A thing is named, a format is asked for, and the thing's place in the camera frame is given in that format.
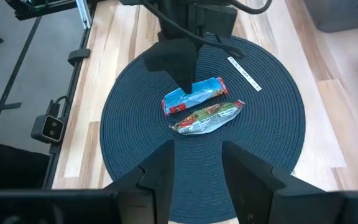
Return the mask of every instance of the snack bar wrapper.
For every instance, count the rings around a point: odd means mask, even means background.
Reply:
[[[205,134],[215,131],[220,126],[234,119],[240,113],[244,102],[218,103],[195,111],[189,117],[171,126],[179,134]]]
[[[176,113],[191,108],[212,97],[219,96],[223,93],[228,94],[221,77],[193,83],[192,90],[193,93],[187,95],[181,88],[178,88],[165,95],[161,101],[164,114]]]

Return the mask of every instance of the gray carpet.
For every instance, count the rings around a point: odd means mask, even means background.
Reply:
[[[34,19],[18,21],[0,0],[0,97],[32,28]],[[21,102],[0,115],[0,143],[48,154],[49,145],[30,138],[36,116],[48,102],[67,93],[73,67],[68,54],[80,46],[83,27],[77,9],[43,16],[6,103]]]

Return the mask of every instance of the green wrapper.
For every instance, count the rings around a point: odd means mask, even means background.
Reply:
[[[234,119],[243,106],[244,102],[241,100],[233,103],[218,103],[195,111],[183,121],[171,126],[171,128],[184,135],[210,133]]]

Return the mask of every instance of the black cable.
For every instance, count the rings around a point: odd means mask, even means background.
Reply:
[[[217,34],[215,34],[215,38],[216,38],[216,41],[218,41],[220,44],[222,43],[221,38]]]
[[[239,3],[237,0],[226,0],[228,3],[232,4],[233,6],[235,6],[236,8],[246,12],[246,13],[249,13],[249,14],[252,14],[252,15],[257,15],[257,14],[261,14],[263,12],[265,12],[271,5],[272,3],[272,0],[267,0],[266,1],[266,4],[261,7],[260,9],[253,9],[253,8],[250,8],[248,6],[245,6],[241,3]]]
[[[67,100],[67,96],[61,96],[61,97],[57,98],[54,103],[59,103],[59,102],[62,101],[63,99],[64,99],[64,100]]]
[[[170,20],[167,16],[165,16],[162,12],[160,12],[159,10],[156,10],[153,5],[151,5],[150,2],[148,2],[148,0],[141,0],[142,4],[146,7],[146,9],[148,9],[152,14],[154,14],[155,16],[157,16],[160,20],[168,23],[169,25],[175,27],[176,29],[180,30],[182,33],[186,34],[188,38],[196,40],[198,42],[201,42],[202,44],[206,44],[206,45],[210,45],[213,47],[217,47],[220,48],[224,51],[226,51],[230,56],[234,57],[234,58],[242,58],[244,57],[244,54],[242,53],[242,50],[230,46],[230,45],[226,45],[226,44],[220,44],[217,42],[211,42],[208,41],[204,38],[201,38],[197,35],[194,35],[193,33],[191,33],[190,31],[182,28],[181,26],[179,26],[176,22],[173,22],[172,20]]]

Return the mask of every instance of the blue wrapper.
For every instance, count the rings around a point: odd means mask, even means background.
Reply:
[[[193,83],[193,93],[186,94],[178,88],[167,95],[161,101],[162,108],[166,115],[176,113],[187,108],[191,108],[212,97],[228,94],[226,86],[221,77],[210,78],[202,82]]]

